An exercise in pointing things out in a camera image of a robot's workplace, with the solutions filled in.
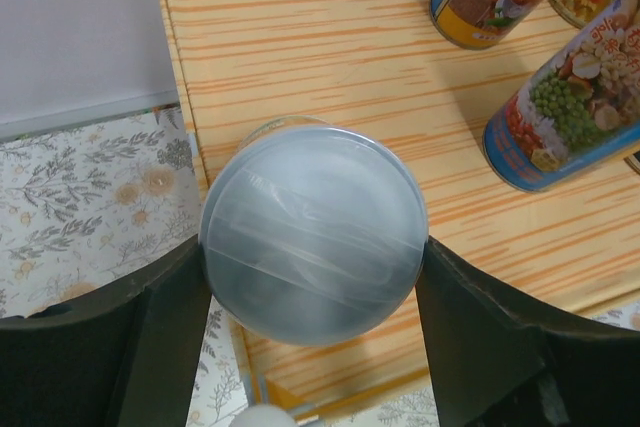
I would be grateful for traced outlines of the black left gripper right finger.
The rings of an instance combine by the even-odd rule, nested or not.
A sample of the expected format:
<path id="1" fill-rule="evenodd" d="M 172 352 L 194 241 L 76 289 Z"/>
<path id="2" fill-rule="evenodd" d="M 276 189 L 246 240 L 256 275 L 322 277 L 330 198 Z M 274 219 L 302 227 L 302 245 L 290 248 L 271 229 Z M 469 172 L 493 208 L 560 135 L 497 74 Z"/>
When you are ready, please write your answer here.
<path id="1" fill-rule="evenodd" d="M 435 238 L 416 296 L 440 425 L 638 425 L 638 332 L 542 302 Z"/>

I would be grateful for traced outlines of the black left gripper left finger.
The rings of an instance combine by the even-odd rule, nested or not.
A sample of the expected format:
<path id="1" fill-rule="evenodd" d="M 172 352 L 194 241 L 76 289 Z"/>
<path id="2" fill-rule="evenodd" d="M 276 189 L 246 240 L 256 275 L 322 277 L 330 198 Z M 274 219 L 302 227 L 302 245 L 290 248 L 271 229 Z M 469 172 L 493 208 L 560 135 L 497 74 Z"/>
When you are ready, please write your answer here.
<path id="1" fill-rule="evenodd" d="M 1 321 L 4 426 L 183 426 L 211 294 L 190 239 L 146 267 Z"/>

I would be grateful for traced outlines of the orange can clear lid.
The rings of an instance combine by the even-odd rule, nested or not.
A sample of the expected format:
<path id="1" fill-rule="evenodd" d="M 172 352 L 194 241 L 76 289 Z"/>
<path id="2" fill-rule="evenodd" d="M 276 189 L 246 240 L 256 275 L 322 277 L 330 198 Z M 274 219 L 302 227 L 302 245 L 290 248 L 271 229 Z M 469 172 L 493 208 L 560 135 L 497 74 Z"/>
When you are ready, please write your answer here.
<path id="1" fill-rule="evenodd" d="M 213 181 L 199 242 L 216 301 L 243 327 L 325 346 L 407 299 L 428 239 L 424 197 L 382 143 L 311 116 L 254 130 Z"/>

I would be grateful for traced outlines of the blue mixed bean can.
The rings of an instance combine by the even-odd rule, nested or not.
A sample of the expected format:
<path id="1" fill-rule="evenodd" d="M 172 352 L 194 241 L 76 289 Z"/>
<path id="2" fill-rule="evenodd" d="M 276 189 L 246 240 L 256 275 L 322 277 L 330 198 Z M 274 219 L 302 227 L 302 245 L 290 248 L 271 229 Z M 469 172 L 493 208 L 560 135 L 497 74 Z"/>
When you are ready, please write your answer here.
<path id="1" fill-rule="evenodd" d="M 639 148 L 639 0 L 614 0 L 488 121 L 511 186 L 541 192 Z"/>

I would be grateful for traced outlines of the dark blue soup can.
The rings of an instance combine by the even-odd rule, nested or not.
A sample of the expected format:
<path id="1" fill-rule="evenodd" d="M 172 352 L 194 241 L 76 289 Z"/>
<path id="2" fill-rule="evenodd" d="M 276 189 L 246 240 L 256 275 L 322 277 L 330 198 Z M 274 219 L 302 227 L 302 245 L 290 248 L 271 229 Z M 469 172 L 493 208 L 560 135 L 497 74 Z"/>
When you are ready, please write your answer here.
<path id="1" fill-rule="evenodd" d="M 637 174 L 640 174 L 640 152 L 637 151 L 625 158 L 625 162 L 628 166 L 635 171 Z"/>

